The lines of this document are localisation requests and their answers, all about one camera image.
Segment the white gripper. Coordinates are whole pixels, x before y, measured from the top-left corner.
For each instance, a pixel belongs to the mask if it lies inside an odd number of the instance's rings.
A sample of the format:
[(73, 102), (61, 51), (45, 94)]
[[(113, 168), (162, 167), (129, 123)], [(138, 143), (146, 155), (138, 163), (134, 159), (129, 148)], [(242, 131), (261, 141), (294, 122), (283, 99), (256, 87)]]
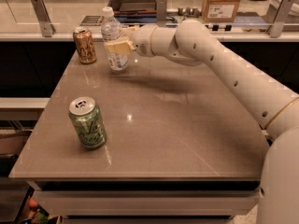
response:
[(124, 37), (106, 42), (105, 47), (109, 53), (129, 55), (136, 51), (140, 56), (153, 57), (151, 38), (156, 29), (157, 26), (153, 24), (146, 24), (139, 28), (138, 26), (125, 27), (122, 29)]

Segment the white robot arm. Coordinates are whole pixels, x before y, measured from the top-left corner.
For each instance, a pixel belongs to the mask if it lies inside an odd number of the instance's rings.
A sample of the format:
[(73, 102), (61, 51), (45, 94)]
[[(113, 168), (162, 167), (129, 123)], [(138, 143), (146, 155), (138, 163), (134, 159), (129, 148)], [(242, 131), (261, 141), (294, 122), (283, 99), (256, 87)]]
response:
[(299, 224), (299, 95), (223, 46), (197, 20), (175, 28), (124, 28), (105, 43), (110, 53), (163, 56), (206, 64), (272, 139), (265, 156), (256, 224)]

